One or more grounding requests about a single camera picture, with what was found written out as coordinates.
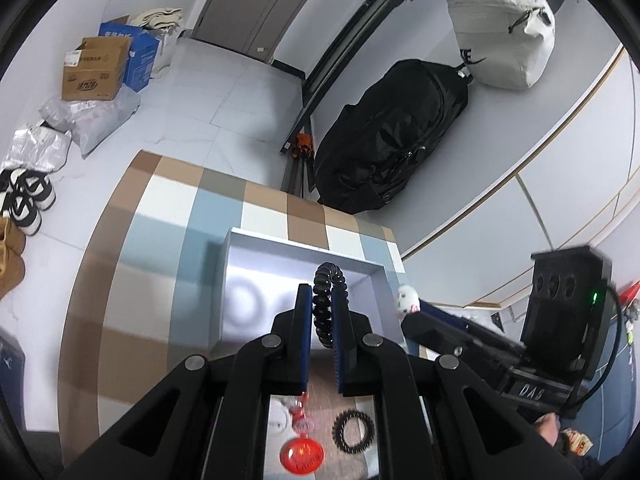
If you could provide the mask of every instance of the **drawstring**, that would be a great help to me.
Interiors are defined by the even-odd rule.
[[[526,22],[532,15],[532,13],[536,10],[542,10],[542,7],[534,7],[533,9],[529,9],[527,12],[525,12],[522,16],[520,16],[514,23],[513,25],[510,25],[508,30],[509,30],[509,34],[513,34],[513,29],[516,28],[518,25],[520,25],[521,23]]]

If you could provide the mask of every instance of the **white box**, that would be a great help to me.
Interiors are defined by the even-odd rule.
[[[269,333],[276,314],[293,309],[298,285],[312,285],[323,262],[342,269],[350,310],[369,317],[373,332],[404,344],[396,317],[396,291],[391,290],[381,264],[232,228],[216,267],[211,358],[233,354],[244,343]],[[311,348],[324,349],[313,326]]]

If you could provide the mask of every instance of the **gray door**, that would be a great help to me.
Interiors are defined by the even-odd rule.
[[[268,60],[306,0],[209,0],[195,38]]]

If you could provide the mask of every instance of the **metal screw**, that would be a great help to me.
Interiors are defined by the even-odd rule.
[[[262,338],[262,346],[265,348],[277,348],[280,343],[282,343],[282,339],[276,334],[267,334]]]
[[[458,361],[457,357],[453,357],[453,355],[443,355],[440,357],[440,366],[445,370],[455,370],[459,364],[460,361]]]
[[[367,346],[380,346],[382,345],[382,336],[378,334],[365,334],[362,338],[362,342]]]
[[[205,362],[204,357],[201,355],[192,355],[187,357],[187,360],[184,362],[184,367],[187,368],[187,370],[194,372],[196,370],[200,370],[204,366]]]

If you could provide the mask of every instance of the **brown cardboard box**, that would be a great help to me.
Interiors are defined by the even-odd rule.
[[[131,38],[84,38],[77,50],[66,53],[62,76],[65,101],[110,101],[120,89],[129,59]]]

